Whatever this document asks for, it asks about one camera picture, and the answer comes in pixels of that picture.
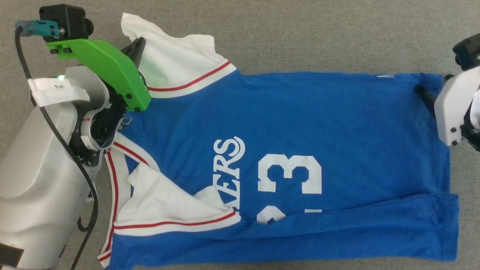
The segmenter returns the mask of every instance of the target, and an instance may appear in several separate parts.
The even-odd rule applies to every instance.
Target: blue jersey
[[[138,32],[153,99],[108,153],[118,201],[101,258],[113,269],[455,260],[449,150],[414,91],[438,94],[441,75],[243,75],[220,59],[169,85],[152,47],[163,38]]]

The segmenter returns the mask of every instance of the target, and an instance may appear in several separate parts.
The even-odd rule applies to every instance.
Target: gray carpet
[[[55,0],[0,0],[0,157],[31,111],[28,86],[17,60],[13,25],[35,19]],[[66,0],[87,10],[93,38],[120,48],[129,43],[120,29],[122,12],[137,14],[172,36],[210,34],[216,50],[243,73],[343,71],[369,73],[458,73],[451,48],[480,32],[478,0]],[[41,38],[24,41],[34,77],[58,75],[75,61],[59,61]],[[294,261],[262,264],[171,266],[163,269],[480,269],[480,153],[463,143],[452,149],[452,191],[460,195],[460,239],[454,263],[408,258]],[[111,188],[107,169],[96,180],[97,227],[78,269],[101,269],[96,256],[108,229]],[[89,216],[90,208],[85,210]],[[69,269],[82,241],[76,233],[58,269]]]

